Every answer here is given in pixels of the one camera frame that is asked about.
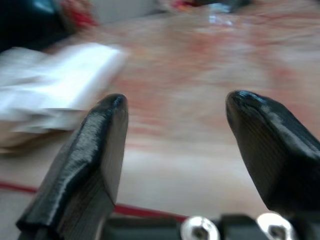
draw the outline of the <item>dark object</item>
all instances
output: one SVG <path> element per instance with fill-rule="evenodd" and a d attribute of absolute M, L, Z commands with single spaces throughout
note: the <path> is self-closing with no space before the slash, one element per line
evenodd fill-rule
<path fill-rule="evenodd" d="M 301 240 L 320 239 L 320 213 L 316 211 L 320 143 L 282 104 L 267 97 L 232 92 L 226 112 L 266 205 L 289 212 L 288 220 Z M 19 240 L 181 239 L 181 225 L 174 219 L 109 219 L 127 126 L 127 100 L 122 95 L 110 95 L 91 110 L 61 149 L 34 201 L 19 219 Z M 222 240 L 268 240 L 256 221 L 244 215 L 224 215 L 213 222 Z M 285 233 L 283 228 L 273 230 L 277 236 Z M 194 236 L 201 238 L 203 232 Z"/>
<path fill-rule="evenodd" d="M 0 52 L 40 50 L 68 36 L 53 0 L 0 1 Z"/>
<path fill-rule="evenodd" d="M 202 5 L 208 5 L 208 4 L 222 4 L 228 8 L 229 13 L 234 13 L 238 9 L 245 7 L 249 4 L 251 4 L 251 0 L 193 0 L 192 5 L 202 6 Z"/>
<path fill-rule="evenodd" d="M 320 142 L 281 103 L 232 92 L 226 114 L 265 205 L 278 213 L 320 210 Z"/>
<path fill-rule="evenodd" d="M 220 232 L 227 240 L 269 240 L 252 218 L 245 215 L 224 215 Z"/>
<path fill-rule="evenodd" d="M 99 102 L 56 156 L 18 228 L 52 239 L 95 239 L 115 206 L 127 127 L 124 96 Z"/>

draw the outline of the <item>reflective floor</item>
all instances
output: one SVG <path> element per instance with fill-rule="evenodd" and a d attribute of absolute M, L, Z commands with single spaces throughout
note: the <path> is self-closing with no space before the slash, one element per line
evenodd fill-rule
<path fill-rule="evenodd" d="M 208 217 L 265 212 L 226 120 L 232 90 L 282 102 L 320 138 L 320 5 L 255 2 L 237 14 L 198 8 L 69 40 L 119 44 L 131 52 L 108 91 L 129 103 L 119 203 Z M 0 179 L 38 186 L 62 142 L 2 157 Z"/>

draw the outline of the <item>silver screw head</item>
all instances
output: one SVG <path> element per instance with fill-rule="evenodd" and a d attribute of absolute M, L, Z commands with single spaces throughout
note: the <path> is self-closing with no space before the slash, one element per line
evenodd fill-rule
<path fill-rule="evenodd" d="M 256 222 L 270 240 L 298 240 L 291 223 L 277 213 L 263 213 Z"/>
<path fill-rule="evenodd" d="M 182 240 L 220 240 L 216 225 L 203 216 L 193 216 L 181 225 Z"/>

